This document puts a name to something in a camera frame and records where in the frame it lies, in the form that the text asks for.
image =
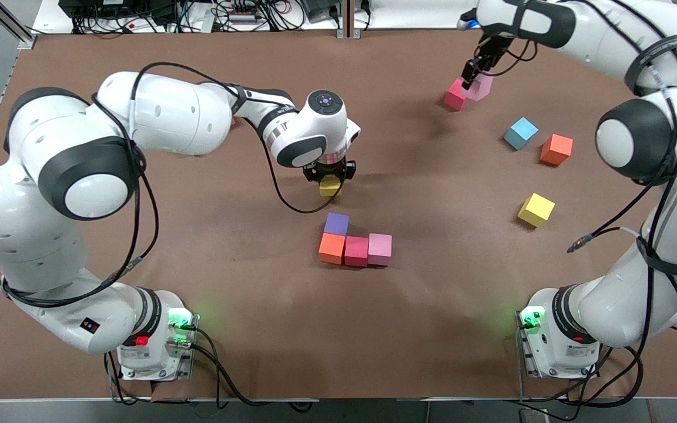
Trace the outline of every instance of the purple cube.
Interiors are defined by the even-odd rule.
[[[346,236],[349,233],[349,216],[346,214],[329,213],[323,233]]]

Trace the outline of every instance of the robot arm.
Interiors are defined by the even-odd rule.
[[[171,292],[120,282],[75,300],[106,284],[85,268],[77,220],[108,217],[132,198],[143,152],[212,152],[233,115],[247,119],[288,167],[346,169],[346,150],[360,128],[329,91],[312,93],[299,112],[279,90],[145,74],[131,104],[136,77],[110,75],[93,105],[59,88],[17,99],[5,142],[10,156],[0,166],[0,271],[9,292],[34,301],[10,299],[69,345],[91,354],[117,348],[126,378],[173,380],[193,335],[183,329],[191,312]],[[135,145],[107,113],[124,128],[133,126]],[[342,176],[350,177],[346,170]]]
[[[666,43],[677,42],[677,5],[658,0],[626,4],[658,26],[665,40],[613,0],[479,0],[459,24],[467,28],[476,19],[484,33],[478,53],[464,69],[464,86],[491,69],[514,38],[550,46],[624,80],[642,97],[600,118],[597,152],[608,166],[637,182],[672,184],[655,235],[654,247],[662,265],[647,257],[643,247],[653,210],[642,225],[639,243],[604,277],[543,289],[521,311],[527,329],[524,346],[532,362],[529,367],[540,377],[581,378],[596,363],[599,344],[622,347],[642,339],[648,267],[655,269],[649,336],[677,323],[677,293],[666,275],[672,274],[677,281],[677,177],[674,182],[661,180],[677,160],[677,61],[671,53],[653,56]],[[645,56],[653,59],[645,63]]]

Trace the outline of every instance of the white shelf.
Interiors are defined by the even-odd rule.
[[[201,29],[204,22],[210,19],[212,15],[210,3],[192,3],[190,7],[189,18],[190,26]],[[456,21],[460,14],[465,12],[461,0],[374,0],[373,17],[370,21],[370,29],[454,29]],[[303,19],[303,14],[298,7],[293,7],[289,14],[284,17],[290,22],[299,24]],[[91,24],[96,30],[104,31],[118,29],[124,26],[132,18],[120,18],[117,21],[107,21],[107,19],[90,19]],[[364,12],[357,13],[357,27],[364,28],[359,21],[367,21],[367,15]],[[252,31],[260,25],[258,24],[235,24],[233,27],[239,31]],[[153,28],[158,32],[163,32],[161,26],[154,26],[144,19],[134,19],[131,22],[132,32],[153,32]],[[43,0],[41,8],[38,10],[38,16],[33,23],[33,29],[48,34],[69,34],[72,32],[72,19],[59,8],[59,0]],[[303,29],[336,29],[336,23],[333,21],[322,21],[316,23],[306,22]],[[261,26],[259,31],[267,31],[268,26]]]

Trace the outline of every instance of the wooden block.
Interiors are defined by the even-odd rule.
[[[540,227],[548,221],[555,203],[543,196],[532,194],[521,206],[518,217],[534,227]]]
[[[323,227],[323,233],[346,236],[349,233],[349,216],[346,214],[329,213],[326,218],[326,225]]]
[[[317,250],[320,261],[340,265],[341,257],[344,255],[345,240],[345,236],[323,233],[323,239],[320,240],[320,248]]]
[[[464,102],[467,101],[467,96],[464,94],[464,89],[461,86],[461,80],[457,79],[454,83],[451,84],[451,88],[448,88],[448,92],[445,94],[445,104],[448,107],[459,112],[462,107],[464,107]]]
[[[472,81],[470,88],[463,89],[464,96],[467,99],[472,99],[476,102],[480,101],[487,94],[490,94],[490,89],[492,88],[492,77],[484,74],[479,74],[475,77],[475,80]]]
[[[344,264],[347,266],[367,267],[368,248],[368,238],[347,236],[346,249],[344,249]]]
[[[320,181],[320,196],[333,196],[339,187],[341,187],[341,180],[332,174],[327,174],[326,176],[323,176],[323,180]]]
[[[387,266],[390,264],[391,244],[393,237],[381,233],[371,233],[369,237],[369,247],[367,250],[367,262],[376,266]]]
[[[571,149],[573,148],[573,140],[570,137],[559,136],[553,134],[548,141],[542,145],[542,153],[539,159],[544,163],[549,163],[553,166],[559,166],[564,160],[571,156]]]
[[[504,139],[517,150],[527,145],[529,139],[537,133],[537,126],[532,125],[527,118],[522,117],[506,132]]]

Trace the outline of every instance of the brown table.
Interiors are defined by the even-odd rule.
[[[319,262],[325,212],[284,207],[258,139],[240,127],[205,157],[148,155],[161,235],[126,282],[174,291],[200,313],[250,397],[515,397],[513,312],[537,289],[604,274],[632,243],[618,233],[565,254],[639,191],[594,149],[597,120],[629,93],[543,49],[534,62],[497,78],[489,97],[449,112],[441,96],[476,37],[419,31],[372,32],[360,41],[337,41],[330,32],[41,37],[22,52],[2,102],[0,163],[5,116],[19,94],[36,86],[87,97],[112,72],[171,60],[221,80],[285,89],[298,106],[313,89],[335,90],[363,133],[349,153],[357,176],[329,210],[349,214],[355,235],[393,234],[389,268]],[[159,73],[198,80],[177,70]],[[540,131],[514,152],[501,137],[522,116]],[[558,168],[538,163],[538,148],[553,132],[575,139],[572,157]],[[301,172],[277,174],[294,204],[323,200]],[[515,219],[533,192],[557,204],[538,230]],[[624,221],[637,226],[653,201]],[[149,206],[145,212],[141,244],[150,237]],[[127,208],[83,225],[96,275],[120,264],[131,222]],[[612,367],[625,359],[618,354]],[[645,368],[641,395],[677,397],[675,332],[650,340]],[[193,380],[164,384],[154,397],[212,397],[211,374],[201,363]],[[612,393],[630,384],[626,378]],[[527,394],[562,386],[529,380]],[[107,390],[100,357],[68,347],[0,294],[0,398],[106,397]]]

